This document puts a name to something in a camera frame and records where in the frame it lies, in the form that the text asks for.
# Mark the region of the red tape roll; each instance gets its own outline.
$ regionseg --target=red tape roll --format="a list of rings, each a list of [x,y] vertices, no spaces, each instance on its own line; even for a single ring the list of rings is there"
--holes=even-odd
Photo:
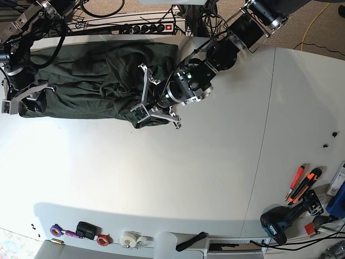
[[[109,242],[109,236],[99,235],[97,237],[97,244],[99,244],[100,246],[106,247],[107,245],[109,245]]]

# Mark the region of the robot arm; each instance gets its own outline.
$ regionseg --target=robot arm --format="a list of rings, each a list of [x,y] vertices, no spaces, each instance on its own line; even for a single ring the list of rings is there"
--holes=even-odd
[[[45,95],[41,93],[54,89],[46,81],[35,81],[35,73],[50,65],[61,49],[67,29],[64,17],[72,7],[70,0],[36,0],[0,31],[0,63],[4,64],[8,81],[2,113],[18,113],[20,101],[32,111],[45,109]],[[42,39],[56,25],[60,25],[62,37],[54,55],[45,64],[34,64],[30,60],[33,42]]]
[[[309,1],[248,0],[225,22],[222,40],[211,38],[179,63],[163,82],[154,80],[145,64],[140,65],[145,86],[141,102],[131,110],[138,122],[156,117],[171,121],[180,128],[180,118],[173,112],[175,105],[199,102],[209,96],[213,90],[211,80],[219,71],[233,67],[239,51],[252,52],[254,44],[262,36],[270,37],[285,24],[292,11]],[[64,17],[74,6],[74,1],[70,0],[30,2],[32,5],[16,21],[0,30],[0,63],[5,64],[9,82],[7,100],[2,103],[3,113],[17,113],[18,107],[14,105],[20,101],[31,111],[44,111],[44,94],[29,90],[33,87],[44,91],[49,88],[45,81],[34,81],[34,74],[50,65],[57,56],[66,36]],[[60,25],[62,37],[54,55],[46,64],[34,64],[30,61],[30,47],[56,25]],[[201,53],[205,54],[203,60],[196,58]]]
[[[253,52],[254,44],[262,36],[268,38],[281,28],[288,16],[272,10],[265,1],[249,0],[245,3],[225,22],[223,34],[226,36],[219,41],[211,39],[184,59],[166,81],[152,85],[151,98],[148,96],[148,87],[145,87],[141,103],[132,108],[138,122],[149,117],[159,118],[159,114],[167,114],[179,103],[187,105],[202,101],[213,90],[211,80],[219,71],[233,67],[239,51]],[[206,54],[204,60],[194,58],[201,52]],[[168,120],[177,129],[181,127],[177,115],[171,115]]]

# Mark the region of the carpet floor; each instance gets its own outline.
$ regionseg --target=carpet floor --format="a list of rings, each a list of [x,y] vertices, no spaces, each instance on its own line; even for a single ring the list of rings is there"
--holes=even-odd
[[[96,13],[105,14],[119,6],[121,0],[92,0],[87,6]],[[221,0],[218,2],[219,14],[225,19],[233,15],[244,3],[244,0]],[[338,15],[340,4],[330,4],[310,28],[305,43],[326,46],[332,51],[345,54],[345,19]],[[302,42],[307,27],[315,16],[326,6],[326,3],[311,1],[291,15],[288,23],[266,41],[268,45],[293,49]],[[138,0],[126,0],[121,12],[142,12],[168,10],[169,5],[142,5]],[[304,46],[304,51],[345,60],[345,56],[327,51],[316,46]]]

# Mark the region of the yellow cable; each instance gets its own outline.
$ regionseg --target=yellow cable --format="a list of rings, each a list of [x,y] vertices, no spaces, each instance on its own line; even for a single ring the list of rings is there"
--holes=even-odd
[[[311,26],[313,25],[313,23],[316,21],[316,19],[318,19],[318,17],[327,9],[327,7],[329,6],[329,3],[326,4],[325,8],[322,9],[321,12],[319,12],[318,15],[316,15],[316,17],[312,20],[312,22],[309,24],[307,30],[306,30],[306,33],[304,33],[304,36],[303,36],[303,40],[302,40],[302,46],[301,46],[301,51],[303,51],[303,45],[304,45],[304,40],[306,39],[306,36],[307,36],[307,33],[309,31],[309,29],[311,28]]]

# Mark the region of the tape roll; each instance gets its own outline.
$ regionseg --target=tape roll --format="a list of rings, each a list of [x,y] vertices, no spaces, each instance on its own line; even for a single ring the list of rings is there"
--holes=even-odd
[[[131,233],[123,233],[119,238],[119,242],[122,246],[136,247],[136,236]]]
[[[100,246],[106,247],[107,245],[109,245],[109,243],[109,236],[99,235],[97,237],[97,244],[99,244]]]
[[[63,229],[55,224],[50,228],[50,233],[52,233],[53,236],[61,237],[63,235]]]

